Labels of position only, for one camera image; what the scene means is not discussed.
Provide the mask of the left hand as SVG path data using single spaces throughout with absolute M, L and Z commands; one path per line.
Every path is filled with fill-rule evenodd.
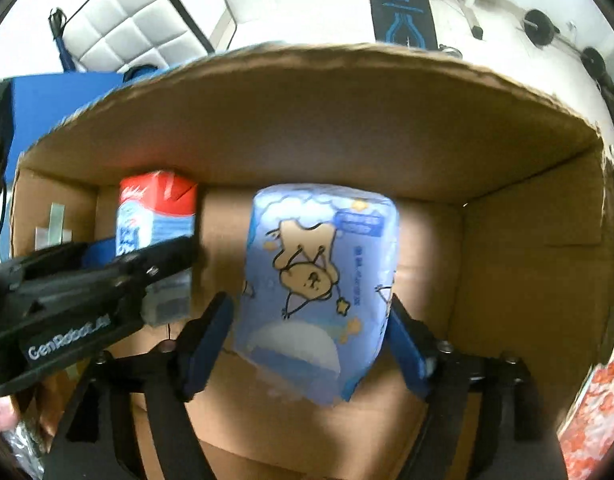
M 16 407 L 16 400 L 12 396 L 0 398 L 0 434 L 16 428 L 20 420 L 20 412 Z

